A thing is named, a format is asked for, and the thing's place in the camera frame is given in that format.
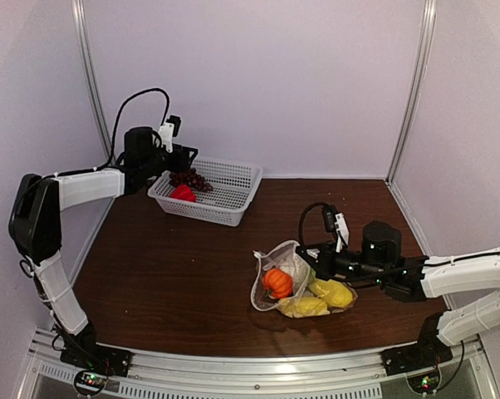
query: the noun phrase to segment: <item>yellow bell pepper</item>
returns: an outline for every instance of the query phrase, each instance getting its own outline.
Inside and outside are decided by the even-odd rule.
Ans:
[[[330,314],[327,304],[314,297],[280,299],[277,310],[289,318],[308,318]]]
[[[309,290],[333,308],[345,308],[353,301],[353,293],[335,280],[315,278],[309,284]]]

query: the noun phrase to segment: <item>metal frame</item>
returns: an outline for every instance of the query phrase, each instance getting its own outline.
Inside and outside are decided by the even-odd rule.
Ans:
[[[387,184],[392,185],[400,167],[401,159],[403,158],[404,149],[409,139],[409,133],[412,128],[414,113],[419,102],[419,93],[422,82],[425,76],[429,53],[434,35],[434,23],[436,19],[436,2],[437,0],[425,0],[424,18],[419,35],[418,54],[416,56],[416,65],[414,66],[413,81],[410,87],[409,99],[405,108],[404,118],[401,124],[400,137],[396,144],[392,163],[390,164],[389,174],[387,175]]]
[[[82,66],[84,67],[84,76],[86,77],[86,85],[88,95],[90,97],[91,109],[99,131],[100,141],[104,149],[105,155],[110,156],[111,139],[100,101],[99,88],[96,82],[95,69],[93,60],[91,59],[90,43],[88,41],[86,17],[84,15],[84,1],[72,0],[73,19],[75,22],[76,35],[81,51]]]
[[[60,363],[59,352],[51,347],[54,333],[38,329],[32,340],[27,372],[16,397],[32,397],[38,376],[72,382],[78,371]],[[56,342],[61,347],[61,340]],[[112,377],[106,392],[117,397],[173,397],[221,399],[319,397],[349,392],[379,392],[380,382],[402,378],[387,377],[381,362],[384,348],[331,355],[296,357],[194,357],[162,352],[131,350],[127,378]],[[498,391],[478,338],[466,342],[466,358],[473,362],[483,399],[498,399]],[[453,361],[460,358],[460,346],[453,349]]]

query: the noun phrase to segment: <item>metal post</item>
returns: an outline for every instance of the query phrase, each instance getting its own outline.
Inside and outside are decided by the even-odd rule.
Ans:
[[[414,67],[413,81],[410,87],[409,99],[405,108],[404,118],[401,124],[400,137],[396,144],[394,157],[390,164],[389,174],[386,182],[388,185],[394,183],[394,179],[398,168],[400,167],[401,159],[403,158],[404,149],[409,139],[409,133],[414,120],[414,113],[419,102],[419,93],[424,80],[425,70],[431,51],[431,43],[434,35],[434,22],[436,19],[436,0],[425,0],[424,19],[419,36],[418,54],[416,57],[416,65]]]
[[[90,43],[88,41],[86,18],[84,16],[83,0],[72,0],[73,17],[75,21],[76,35],[81,50],[82,65],[86,77],[87,90],[90,97],[91,109],[95,117],[97,130],[106,156],[110,156],[111,139],[108,132],[108,126],[100,102],[99,89],[96,83],[95,69],[91,59]]]

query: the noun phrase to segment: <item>purple wall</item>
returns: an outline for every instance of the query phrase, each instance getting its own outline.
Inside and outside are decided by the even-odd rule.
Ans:
[[[500,1],[439,2],[397,185],[435,254],[500,245]],[[459,304],[481,293],[456,295]],[[500,387],[500,328],[482,334]]]
[[[162,86],[183,119],[178,139],[203,155],[258,163],[267,176],[383,177],[423,7],[98,0],[86,20],[107,116],[138,88]],[[161,96],[131,103],[121,131],[159,123],[162,106]]]
[[[71,2],[0,2],[0,398],[13,397],[34,329],[49,323],[7,235],[19,180],[28,172],[47,174],[103,159]],[[69,274],[106,205],[89,204],[64,215]]]

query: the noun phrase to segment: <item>grapes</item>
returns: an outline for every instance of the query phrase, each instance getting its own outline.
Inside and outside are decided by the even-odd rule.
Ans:
[[[178,187],[179,185],[187,185],[190,188],[202,191],[203,193],[213,191],[212,185],[208,183],[203,176],[199,175],[195,168],[191,168],[189,170],[186,170],[185,172],[180,173],[173,172],[169,175],[169,177],[169,184],[173,187]]]

